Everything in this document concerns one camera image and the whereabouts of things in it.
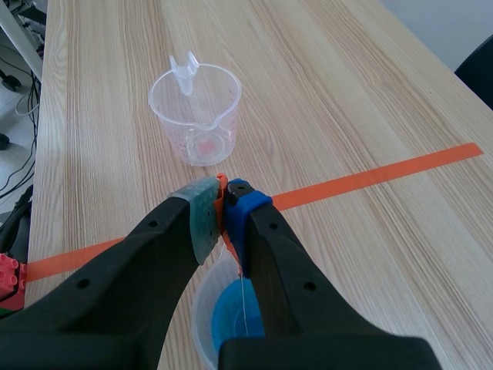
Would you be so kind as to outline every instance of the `white string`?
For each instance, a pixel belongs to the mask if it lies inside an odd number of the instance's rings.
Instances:
[[[248,335],[248,326],[247,326],[247,310],[245,309],[245,291],[243,289],[243,273],[240,275],[240,281],[241,281],[241,299],[243,300],[243,321],[245,322],[245,330],[246,330],[246,336],[249,338]]]
[[[21,103],[22,100],[25,99],[26,96],[29,96],[29,94],[25,94],[21,99],[18,100],[17,104],[15,104],[15,112],[17,114],[19,114],[20,116],[28,116],[29,114],[31,114],[32,112],[34,112],[39,107],[39,103],[38,103],[35,106],[33,106],[32,109],[29,110],[28,112],[26,112],[26,113],[20,113],[18,111],[18,105]]]

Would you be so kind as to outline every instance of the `teal gripper pad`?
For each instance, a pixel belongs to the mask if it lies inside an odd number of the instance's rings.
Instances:
[[[219,239],[214,201],[220,182],[215,177],[195,180],[171,193],[169,197],[188,200],[190,204],[190,235],[193,253],[199,264],[203,264]]]

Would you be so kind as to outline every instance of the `plastic measuring cup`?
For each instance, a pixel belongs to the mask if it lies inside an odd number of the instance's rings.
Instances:
[[[199,64],[191,52],[188,58],[178,66],[169,57],[171,70],[154,82],[149,104],[176,155],[193,166],[211,166],[233,151],[241,84],[227,69]]]
[[[244,314],[238,264],[223,248],[219,260],[200,283],[192,304],[193,344],[208,370],[217,369],[220,346],[227,339],[263,336],[257,297],[252,283],[245,278],[243,292]]]

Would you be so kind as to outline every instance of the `light wood grain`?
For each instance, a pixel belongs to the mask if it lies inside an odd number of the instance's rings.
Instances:
[[[183,63],[243,84],[233,154],[191,167],[147,104]],[[493,367],[493,112],[371,0],[51,0],[29,260],[128,233],[166,195],[227,173],[276,194],[454,145],[484,155],[284,212],[341,294],[444,368]],[[183,293],[160,368],[201,368]],[[68,274],[31,283],[31,304]]]

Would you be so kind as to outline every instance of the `orange tape strip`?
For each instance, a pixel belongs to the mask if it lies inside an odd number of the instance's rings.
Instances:
[[[370,187],[377,183],[395,180],[399,177],[431,170],[432,168],[458,162],[459,160],[466,160],[467,158],[482,154],[481,149],[474,143],[455,146],[450,149],[418,156],[410,160],[403,160],[402,162],[341,177],[325,183],[318,183],[311,187],[288,191],[287,193],[274,196],[273,203],[278,210],[288,210],[317,200],[335,197],[336,195],[349,193],[353,190],[363,189],[364,187]]]
[[[77,249],[76,251],[57,254],[53,257],[31,262],[28,264],[28,276],[26,280],[27,282],[30,282],[62,272],[75,270],[123,239],[123,237],[119,237],[118,239],[94,244],[89,247]]]
[[[440,150],[410,160],[404,160],[373,170],[341,177],[340,179],[288,191],[287,193],[274,196],[273,204],[278,210],[287,210],[317,200],[348,193],[353,190],[370,187],[378,183],[395,180],[400,177],[412,175],[413,173],[423,172],[460,160],[466,160],[474,156],[480,156],[482,154],[483,152],[481,149],[474,143],[455,146],[450,149]],[[44,260],[31,262],[28,264],[27,281],[35,281],[65,271],[75,270],[121,240],[123,240],[123,238],[106,241],[101,244],[78,249],[77,251],[70,251]]]

